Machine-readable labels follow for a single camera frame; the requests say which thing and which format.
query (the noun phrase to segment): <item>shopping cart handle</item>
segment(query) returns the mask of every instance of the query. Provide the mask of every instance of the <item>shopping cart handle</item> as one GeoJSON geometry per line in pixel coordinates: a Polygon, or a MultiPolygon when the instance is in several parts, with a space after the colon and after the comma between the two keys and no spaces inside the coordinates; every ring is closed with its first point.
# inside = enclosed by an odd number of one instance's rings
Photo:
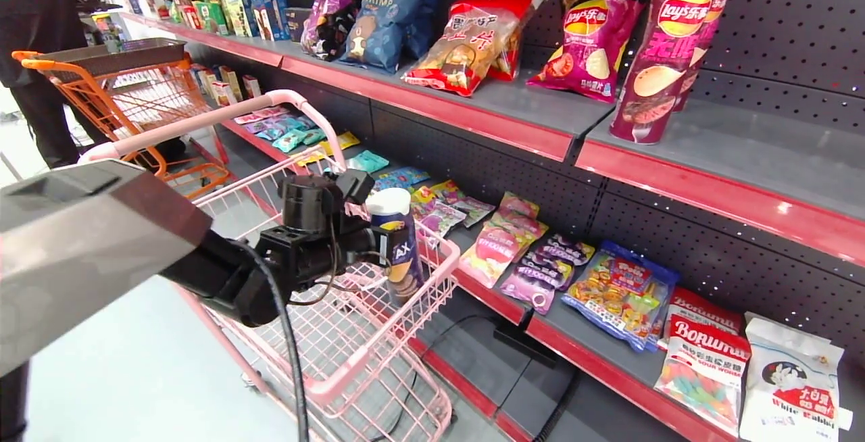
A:
{"type": "Polygon", "coordinates": [[[214,109],[212,112],[206,112],[198,116],[192,116],[192,118],[173,122],[172,124],[155,128],[155,130],[134,134],[120,141],[97,145],[84,153],[78,160],[78,163],[95,162],[97,159],[120,159],[122,156],[129,155],[133,151],[156,146],[171,138],[181,137],[192,131],[213,126],[217,122],[228,121],[229,119],[237,118],[237,116],[256,112],[256,110],[263,107],[275,106],[281,103],[293,104],[300,112],[309,116],[309,119],[312,119],[312,122],[315,122],[324,131],[324,135],[330,141],[330,149],[333,152],[334,160],[345,167],[343,150],[339,147],[336,131],[331,127],[330,122],[318,110],[312,107],[311,104],[306,102],[303,96],[297,94],[295,91],[288,90],[270,91],[263,96],[253,97],[228,107],[220,107],[220,109],[214,109]]]}

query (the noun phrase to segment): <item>snack can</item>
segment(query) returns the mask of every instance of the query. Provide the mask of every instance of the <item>snack can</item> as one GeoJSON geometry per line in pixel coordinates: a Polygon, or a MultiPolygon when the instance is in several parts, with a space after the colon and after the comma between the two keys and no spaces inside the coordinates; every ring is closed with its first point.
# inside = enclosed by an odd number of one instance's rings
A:
{"type": "Polygon", "coordinates": [[[387,257],[391,263],[387,290],[393,303],[399,305],[417,293],[424,282],[411,204],[412,195],[405,189],[384,189],[366,201],[373,226],[384,230],[408,231],[403,240],[393,245],[393,253],[387,257]]]}
{"type": "Polygon", "coordinates": [[[610,125],[614,137],[646,144],[661,140],[712,1],[651,0],[643,44],[610,125]]]}

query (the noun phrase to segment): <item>white candy bag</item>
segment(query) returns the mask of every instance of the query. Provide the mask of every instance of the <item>white candy bag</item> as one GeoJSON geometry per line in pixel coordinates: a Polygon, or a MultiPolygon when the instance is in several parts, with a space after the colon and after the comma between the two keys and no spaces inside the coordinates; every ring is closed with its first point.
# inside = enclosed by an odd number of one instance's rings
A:
{"type": "Polygon", "coordinates": [[[751,442],[837,442],[844,349],[761,318],[751,319],[745,334],[751,364],[739,436],[751,442]]]}

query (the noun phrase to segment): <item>person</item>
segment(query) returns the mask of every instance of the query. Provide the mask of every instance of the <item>person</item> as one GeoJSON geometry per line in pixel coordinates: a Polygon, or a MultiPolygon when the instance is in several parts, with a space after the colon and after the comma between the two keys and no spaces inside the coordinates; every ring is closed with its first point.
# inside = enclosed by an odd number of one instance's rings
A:
{"type": "MultiPolygon", "coordinates": [[[[0,82],[18,103],[36,147],[50,168],[78,161],[78,148],[69,134],[64,111],[68,100],[45,76],[24,69],[12,52],[73,50],[87,47],[86,39],[76,0],[0,0],[0,82]]],[[[83,113],[70,107],[75,120],[95,143],[108,141],[83,113]]]]}

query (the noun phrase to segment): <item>brand logo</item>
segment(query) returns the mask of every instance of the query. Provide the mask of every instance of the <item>brand logo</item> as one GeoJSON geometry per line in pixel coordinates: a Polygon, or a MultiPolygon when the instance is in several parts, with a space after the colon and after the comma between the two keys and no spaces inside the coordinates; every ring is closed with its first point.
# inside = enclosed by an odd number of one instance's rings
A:
{"type": "Polygon", "coordinates": [[[737,349],[737,347],[733,347],[713,335],[694,330],[690,328],[688,322],[676,322],[676,335],[699,347],[705,347],[718,353],[725,353],[725,355],[733,356],[736,359],[746,360],[748,358],[747,351],[737,349]]]}
{"type": "Polygon", "coordinates": [[[604,0],[587,1],[576,5],[565,17],[565,31],[573,35],[591,35],[606,23],[609,16],[604,0]]]}
{"type": "Polygon", "coordinates": [[[658,26],[675,38],[693,35],[706,19],[712,0],[667,0],[658,12],[658,26]]]}

